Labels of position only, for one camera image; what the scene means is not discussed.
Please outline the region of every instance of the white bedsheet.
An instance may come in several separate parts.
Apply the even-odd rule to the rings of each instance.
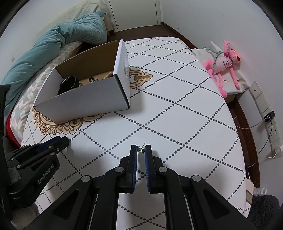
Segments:
[[[178,38],[125,42],[131,65],[131,108],[55,125],[32,110],[23,145],[68,136],[61,167],[38,197],[45,210],[83,175],[105,174],[132,144],[150,144],[165,166],[198,174],[241,213],[246,208],[245,164],[233,118],[200,61]],[[136,190],[120,194],[117,230],[166,227],[162,194],[149,194],[144,155],[138,154]]]

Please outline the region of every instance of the plastic bottle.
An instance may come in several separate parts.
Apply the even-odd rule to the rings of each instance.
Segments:
[[[267,189],[265,188],[254,188],[254,196],[262,196],[267,194]]]

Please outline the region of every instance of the wall socket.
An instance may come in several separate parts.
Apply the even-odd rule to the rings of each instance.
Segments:
[[[271,154],[271,157],[274,157],[274,156],[275,156],[275,149],[276,149],[276,148],[280,148],[281,145],[283,145],[282,139],[279,139],[279,140],[277,140],[277,141],[275,141],[275,142],[273,142],[273,143],[270,144],[271,150],[272,150],[272,152],[271,152],[271,153],[272,153],[272,154]],[[275,158],[278,158],[278,157],[281,157],[281,156],[282,156],[282,152],[279,152],[279,153],[276,154]]]
[[[268,135],[270,134],[270,137],[269,137],[269,142],[270,143],[273,143],[273,142],[275,142],[275,141],[277,141],[277,140],[279,140],[281,138],[281,135],[279,133],[279,130],[278,130],[276,122],[274,124],[272,124],[272,130],[271,130],[271,126],[269,126],[267,128],[267,134]]]
[[[256,99],[259,95],[262,94],[262,90],[260,89],[256,81],[254,81],[253,84],[250,86],[249,91],[254,97],[254,99]]]
[[[259,113],[261,114],[262,119],[264,119],[264,117],[272,111],[272,108],[269,105],[266,96],[264,95],[264,93],[262,92],[262,90],[255,81],[249,88],[249,91],[254,98],[254,101],[256,103]],[[276,123],[276,117],[273,118],[271,121],[266,122],[265,127],[267,131],[267,136],[269,136],[271,132],[269,137],[269,143],[271,148],[271,156],[274,157],[275,149],[280,148],[281,145],[283,145],[283,139],[281,138],[281,134]],[[276,154],[275,158],[280,156],[282,156],[282,152]]]

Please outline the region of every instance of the checkered pillowcase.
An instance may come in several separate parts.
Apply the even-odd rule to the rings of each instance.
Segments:
[[[47,63],[40,71],[38,71],[22,91],[13,109],[10,121],[11,130],[19,143],[22,141],[27,117],[43,82],[50,74],[51,70],[63,61],[67,60],[72,51],[75,50],[80,44],[81,42],[76,41],[63,46],[59,55]]]

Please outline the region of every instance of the teal blanket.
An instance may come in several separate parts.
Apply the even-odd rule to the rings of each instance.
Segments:
[[[16,61],[1,83],[11,84],[5,103],[5,124],[26,83],[37,71],[58,56],[61,46],[73,41],[94,45],[106,43],[107,33],[101,18],[103,14],[104,12],[98,11],[83,15],[68,24],[53,27]]]

